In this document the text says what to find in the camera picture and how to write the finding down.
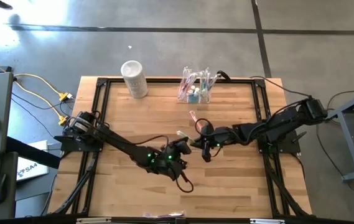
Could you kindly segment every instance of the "pink marker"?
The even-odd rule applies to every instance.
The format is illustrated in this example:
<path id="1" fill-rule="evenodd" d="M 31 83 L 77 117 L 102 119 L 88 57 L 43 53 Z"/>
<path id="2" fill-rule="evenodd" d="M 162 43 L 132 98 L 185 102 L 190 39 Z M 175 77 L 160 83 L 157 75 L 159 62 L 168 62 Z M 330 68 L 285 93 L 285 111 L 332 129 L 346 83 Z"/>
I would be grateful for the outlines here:
<path id="1" fill-rule="evenodd" d="M 190 113 L 190 115 L 191 115 L 191 117 L 192 117 L 192 119 L 195 121 L 195 123 L 197 122 L 197 118 L 196 118 L 196 113 L 194 112 L 194 111 L 189 111 L 189 113 Z M 202 130 L 202 125 L 198 122 L 197 123 L 197 129 L 199 130 L 199 131 L 201 131 Z"/>

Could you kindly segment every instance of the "wooden table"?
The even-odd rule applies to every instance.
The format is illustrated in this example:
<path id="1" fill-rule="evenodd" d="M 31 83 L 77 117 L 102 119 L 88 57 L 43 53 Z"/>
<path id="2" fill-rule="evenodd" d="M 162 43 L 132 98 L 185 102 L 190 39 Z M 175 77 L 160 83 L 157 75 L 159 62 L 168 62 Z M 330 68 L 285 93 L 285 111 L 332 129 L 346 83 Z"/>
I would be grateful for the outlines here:
<path id="1" fill-rule="evenodd" d="M 82 77 L 74 116 L 79 111 L 91 110 L 96 79 Z M 279 78 L 272 81 L 281 85 Z M 197 137 L 190 110 L 196 111 L 198 118 L 209 119 L 214 127 L 256 122 L 249 85 L 216 84 L 211 103 L 207 105 L 177 103 L 177 86 L 148 83 L 148 95 L 134 99 L 124 83 L 112 84 L 105 122 L 113 131 L 132 142 L 160 134 L 174 140 L 179 138 L 176 135 L 178 130 Z M 272 113 L 286 105 L 283 90 L 270 83 L 266 84 L 266 88 Z M 164 139 L 157 139 L 145 145 L 160 147 L 164 143 Z M 50 201 L 50 212 L 56 210 L 75 187 L 81 156 L 82 153 L 73 152 L 62 159 Z M 166 176 L 147 174 L 127 155 L 106 144 L 96 169 L 90 216 L 141 217 L 144 214 L 165 215 L 184 211 L 186 217 L 271 217 L 264 162 L 257 153 L 256 142 L 246 147 L 224 147 L 209 163 L 202 159 L 201 150 L 194 148 L 191 155 L 182 157 L 189 163 L 185 173 L 195 186 L 190 194 L 181 192 L 175 182 Z M 281 164 L 287 189 L 300 206 L 311 213 L 300 164 L 290 154 L 281 154 Z M 183 188 L 189 188 L 182 179 L 180 184 Z M 86 188 L 82 192 L 80 209 Z M 276 195 L 281 211 L 277 190 Z"/>

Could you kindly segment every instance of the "concrete floor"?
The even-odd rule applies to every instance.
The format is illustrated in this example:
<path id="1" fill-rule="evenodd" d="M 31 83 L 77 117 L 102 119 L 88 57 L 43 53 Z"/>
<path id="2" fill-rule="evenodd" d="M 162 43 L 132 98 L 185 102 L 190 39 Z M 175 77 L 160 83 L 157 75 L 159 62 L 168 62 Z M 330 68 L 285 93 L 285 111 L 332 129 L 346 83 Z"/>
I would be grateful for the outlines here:
<path id="1" fill-rule="evenodd" d="M 178 75 L 184 66 L 224 70 L 232 77 L 264 75 L 257 34 L 164 32 L 47 32 L 13 31 L 3 23 L 100 26 L 255 29 L 250 0 L 62 0 L 8 1 L 12 11 L 0 10 L 0 64 L 15 73 L 43 76 L 56 89 L 77 92 L 82 75 L 117 75 L 123 62 L 138 60 L 148 75 Z M 354 30 L 354 0 L 257 0 L 263 29 Z M 265 34 L 272 77 L 284 86 L 322 100 L 354 90 L 354 35 Z M 23 78 L 51 102 L 57 95 L 43 83 Z M 15 86 L 14 92 L 46 106 Z M 286 93 L 287 101 L 300 96 Z M 354 97 L 342 95 L 333 107 Z M 53 135 L 60 134 L 52 110 L 22 103 Z M 322 152 L 315 127 L 300 140 L 302 161 L 312 210 L 318 217 L 354 220 L 354 191 L 341 183 L 338 172 Z M 326 150 L 344 172 L 353 170 L 347 145 L 338 126 L 323 124 L 320 135 Z M 9 136 L 24 142 L 48 139 L 46 131 L 14 103 Z M 38 215 L 46 195 L 17 203 L 17 216 Z M 23 212 L 22 207 L 37 209 Z"/>

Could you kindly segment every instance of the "white paper cup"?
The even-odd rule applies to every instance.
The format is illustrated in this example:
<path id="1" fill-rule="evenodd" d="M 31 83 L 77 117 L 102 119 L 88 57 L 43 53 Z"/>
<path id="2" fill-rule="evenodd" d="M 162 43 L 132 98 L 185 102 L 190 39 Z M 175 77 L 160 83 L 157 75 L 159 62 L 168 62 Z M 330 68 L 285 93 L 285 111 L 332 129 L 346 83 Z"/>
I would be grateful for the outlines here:
<path id="1" fill-rule="evenodd" d="M 142 98 L 147 95 L 147 83 L 141 63 L 128 61 L 121 66 L 120 71 L 131 96 Z"/>

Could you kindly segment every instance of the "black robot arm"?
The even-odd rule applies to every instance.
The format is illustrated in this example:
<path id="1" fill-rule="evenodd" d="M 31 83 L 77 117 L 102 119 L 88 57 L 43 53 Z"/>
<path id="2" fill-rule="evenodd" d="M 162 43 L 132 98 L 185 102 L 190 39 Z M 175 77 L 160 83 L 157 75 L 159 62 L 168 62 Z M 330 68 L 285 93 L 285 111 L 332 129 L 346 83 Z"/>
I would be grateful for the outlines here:
<path id="1" fill-rule="evenodd" d="M 195 126 L 200 137 L 191 146 L 202 149 L 203 159 L 210 162 L 210 149 L 214 147 L 230 144 L 247 146 L 256 139 L 265 139 L 267 143 L 274 144 L 298 127 L 322 123 L 326 117 L 327 112 L 321 102 L 307 98 L 283 107 L 268 119 L 257 123 L 234 124 L 231 128 L 214 128 L 209 120 L 202 118 L 198 122 L 204 120 L 207 124 L 201 130 Z"/>
<path id="2" fill-rule="evenodd" d="M 66 143 L 76 141 L 80 145 L 98 146 L 104 142 L 114 146 L 120 151 L 127 154 L 138 167 L 146 170 L 148 173 L 161 174 L 175 180 L 178 188 L 186 193 L 193 191 L 193 184 L 188 180 L 183 170 L 187 168 L 187 162 L 181 159 L 181 154 L 190 154 L 191 150 L 187 145 L 188 137 L 169 142 L 167 136 L 156 136 L 145 142 L 159 137 L 167 138 L 167 144 L 162 146 L 160 150 L 148 146 L 138 146 L 145 142 L 133 143 L 110 130 L 106 123 L 101 123 L 95 117 L 95 113 L 80 112 L 76 118 L 69 119 L 63 130 L 63 136 L 55 136 L 55 139 Z M 93 159 L 88 166 L 84 175 L 77 183 L 76 188 L 64 201 L 61 207 L 54 211 L 53 214 L 64 214 L 67 212 L 78 193 L 83 188 L 85 182 L 94 172 L 94 164 L 98 159 L 98 154 L 93 153 Z M 178 178 L 182 176 L 185 182 L 188 182 L 192 189 L 184 190 L 178 184 Z"/>
<path id="3" fill-rule="evenodd" d="M 161 150 L 157 150 L 153 147 L 137 146 L 116 134 L 104 124 L 99 124 L 93 135 L 99 141 L 107 142 L 129 155 L 137 166 L 145 169 L 148 173 L 166 175 L 172 180 L 177 179 L 187 168 L 187 163 L 181 159 L 181 154 L 191 153 L 186 143 L 188 138 L 168 142 Z"/>

